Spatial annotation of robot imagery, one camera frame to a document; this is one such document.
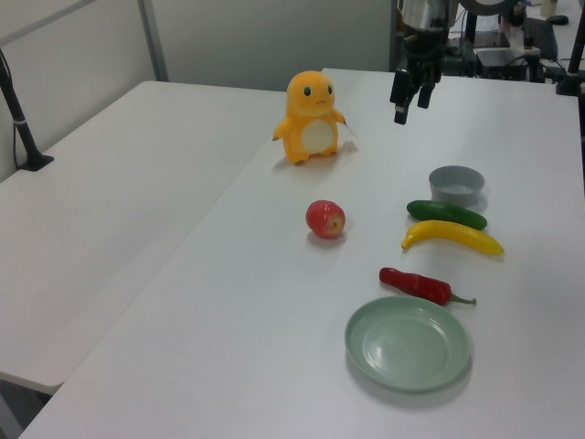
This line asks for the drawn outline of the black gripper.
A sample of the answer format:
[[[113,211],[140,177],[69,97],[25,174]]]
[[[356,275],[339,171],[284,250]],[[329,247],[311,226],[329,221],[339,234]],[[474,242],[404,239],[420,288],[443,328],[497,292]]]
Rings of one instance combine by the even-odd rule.
[[[395,106],[395,123],[404,125],[407,122],[410,78],[416,87],[420,87],[418,106],[429,108],[434,86],[441,80],[444,51],[443,31],[406,27],[402,54],[406,58],[407,67],[406,70],[395,72],[389,96],[389,101]]]

